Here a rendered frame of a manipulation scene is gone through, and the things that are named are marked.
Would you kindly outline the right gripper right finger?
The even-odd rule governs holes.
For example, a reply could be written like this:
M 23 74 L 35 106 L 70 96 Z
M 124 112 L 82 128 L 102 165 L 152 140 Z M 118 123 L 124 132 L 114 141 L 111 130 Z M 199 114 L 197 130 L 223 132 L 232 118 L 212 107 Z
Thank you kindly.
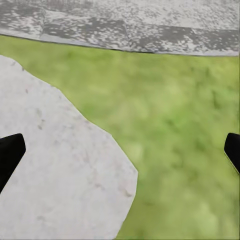
M 229 133 L 225 140 L 224 151 L 240 173 L 240 135 Z

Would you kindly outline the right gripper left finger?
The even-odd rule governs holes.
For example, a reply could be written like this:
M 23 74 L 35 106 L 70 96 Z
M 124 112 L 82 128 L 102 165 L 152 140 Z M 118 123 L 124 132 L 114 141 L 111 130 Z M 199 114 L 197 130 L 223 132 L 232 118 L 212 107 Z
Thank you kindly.
M 0 193 L 26 152 L 21 133 L 0 138 Z

